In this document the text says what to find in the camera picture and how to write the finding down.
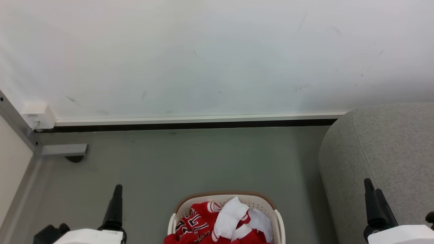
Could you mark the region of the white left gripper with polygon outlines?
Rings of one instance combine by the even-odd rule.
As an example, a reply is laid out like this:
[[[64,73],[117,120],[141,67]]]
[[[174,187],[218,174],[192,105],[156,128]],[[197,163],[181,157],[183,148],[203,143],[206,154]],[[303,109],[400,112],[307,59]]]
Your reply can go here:
[[[123,228],[123,187],[117,184],[107,207],[103,223],[98,230],[79,229],[65,233],[55,244],[121,244]]]

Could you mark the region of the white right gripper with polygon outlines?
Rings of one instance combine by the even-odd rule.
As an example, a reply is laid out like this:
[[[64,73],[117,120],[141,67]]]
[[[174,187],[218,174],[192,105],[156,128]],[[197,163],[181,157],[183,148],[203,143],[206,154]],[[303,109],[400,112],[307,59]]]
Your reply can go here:
[[[368,244],[433,244],[433,226],[400,225],[392,212],[381,189],[376,189],[371,179],[364,179],[367,224],[371,225],[378,217],[376,197],[383,221],[376,228],[367,226],[364,238]]]

